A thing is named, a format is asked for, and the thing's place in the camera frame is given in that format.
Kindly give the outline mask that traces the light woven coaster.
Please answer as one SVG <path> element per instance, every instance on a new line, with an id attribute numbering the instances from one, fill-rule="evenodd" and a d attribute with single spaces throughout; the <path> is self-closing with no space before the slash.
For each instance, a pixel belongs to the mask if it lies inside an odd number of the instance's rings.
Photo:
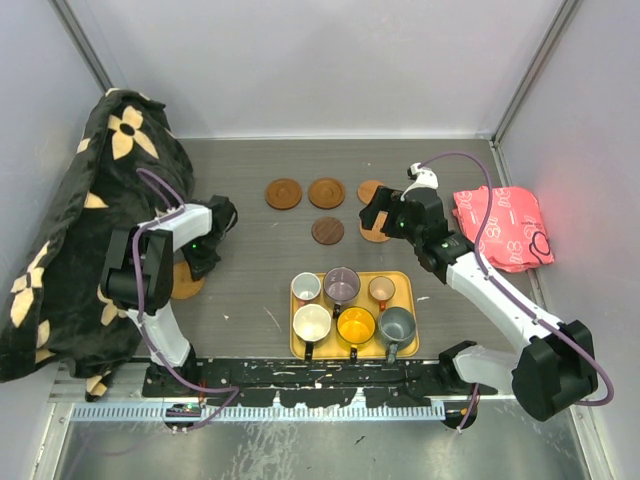
<path id="1" fill-rule="evenodd" d="M 205 278 L 194 280 L 189 264 L 182 261 L 173 265 L 173 288 L 171 298 L 186 300 L 197 295 L 203 288 Z"/>

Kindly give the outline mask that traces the light wooden coaster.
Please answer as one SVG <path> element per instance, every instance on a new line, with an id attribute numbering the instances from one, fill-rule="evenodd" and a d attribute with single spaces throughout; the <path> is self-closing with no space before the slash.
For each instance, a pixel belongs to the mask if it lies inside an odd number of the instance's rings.
<path id="1" fill-rule="evenodd" d="M 357 197 L 364 204 L 370 203 L 374 197 L 378 187 L 383 186 L 383 183 L 378 180 L 366 180 L 362 182 L 357 189 Z"/>
<path id="2" fill-rule="evenodd" d="M 365 240 L 373 243 L 382 243 L 382 242 L 389 241 L 390 238 L 382 232 L 382 227 L 384 226 L 386 219 L 387 219 L 387 213 L 380 212 L 377 215 L 371 230 L 367 230 L 362 225 L 359 225 L 360 234 Z"/>

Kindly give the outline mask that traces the dark walnut coaster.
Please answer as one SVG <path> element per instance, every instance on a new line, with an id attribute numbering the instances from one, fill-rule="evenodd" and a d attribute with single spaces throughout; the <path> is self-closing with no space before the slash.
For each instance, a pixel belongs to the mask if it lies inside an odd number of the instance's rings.
<path id="1" fill-rule="evenodd" d="M 344 236 L 344 225 L 335 217 L 322 217 L 313 223 L 311 235 L 321 245 L 335 245 Z"/>

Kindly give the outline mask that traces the dark brown ringed coaster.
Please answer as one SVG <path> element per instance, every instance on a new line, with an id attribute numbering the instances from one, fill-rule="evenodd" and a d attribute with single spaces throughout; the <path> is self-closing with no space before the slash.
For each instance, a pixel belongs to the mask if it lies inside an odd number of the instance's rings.
<path id="1" fill-rule="evenodd" d="M 309 187 L 308 198 L 317 208 L 330 210 L 340 206 L 346 195 L 344 185 L 335 178 L 319 178 Z"/>

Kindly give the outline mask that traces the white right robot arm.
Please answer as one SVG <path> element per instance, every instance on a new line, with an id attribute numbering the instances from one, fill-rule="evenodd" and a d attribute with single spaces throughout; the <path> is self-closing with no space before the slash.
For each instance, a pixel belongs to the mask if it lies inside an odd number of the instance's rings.
<path id="1" fill-rule="evenodd" d="M 507 338 L 511 354 L 473 342 L 443 353 L 438 370 L 444 390 L 459 394 L 472 383 L 512 394 L 534 419 L 546 421 L 598 388 L 593 339 L 580 321 L 565 323 L 535 305 L 475 254 L 473 244 L 450 229 L 436 191 L 402 192 L 380 186 L 359 213 L 370 230 L 380 214 L 382 232 L 404 239 L 420 265 L 471 301 Z"/>

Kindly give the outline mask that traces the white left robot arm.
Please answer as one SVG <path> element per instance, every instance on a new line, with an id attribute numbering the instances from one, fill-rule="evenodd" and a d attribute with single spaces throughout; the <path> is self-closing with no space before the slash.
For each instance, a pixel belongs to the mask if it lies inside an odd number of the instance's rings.
<path id="1" fill-rule="evenodd" d="M 171 306 L 174 253 L 183 254 L 192 280 L 204 279 L 220 261 L 216 248 L 237 220 L 234 204 L 214 195 L 112 232 L 100 288 L 134 323 L 157 376 L 178 396 L 207 389 L 200 385 L 195 349 Z"/>

